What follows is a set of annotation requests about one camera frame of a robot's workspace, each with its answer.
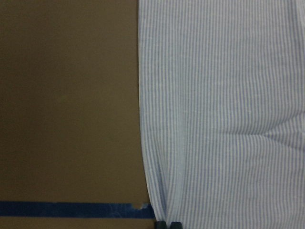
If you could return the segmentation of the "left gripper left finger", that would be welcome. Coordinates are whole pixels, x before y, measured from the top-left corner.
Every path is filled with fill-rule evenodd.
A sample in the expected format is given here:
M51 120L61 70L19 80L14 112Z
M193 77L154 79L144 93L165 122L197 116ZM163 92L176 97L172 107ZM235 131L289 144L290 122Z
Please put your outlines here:
M166 222L165 221L155 222L155 229L166 229Z

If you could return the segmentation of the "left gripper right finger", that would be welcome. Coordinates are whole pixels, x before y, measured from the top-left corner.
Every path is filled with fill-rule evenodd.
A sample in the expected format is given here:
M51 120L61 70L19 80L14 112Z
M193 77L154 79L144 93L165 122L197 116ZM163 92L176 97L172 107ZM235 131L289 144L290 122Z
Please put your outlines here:
M170 229L182 229L182 223L181 222L171 222Z

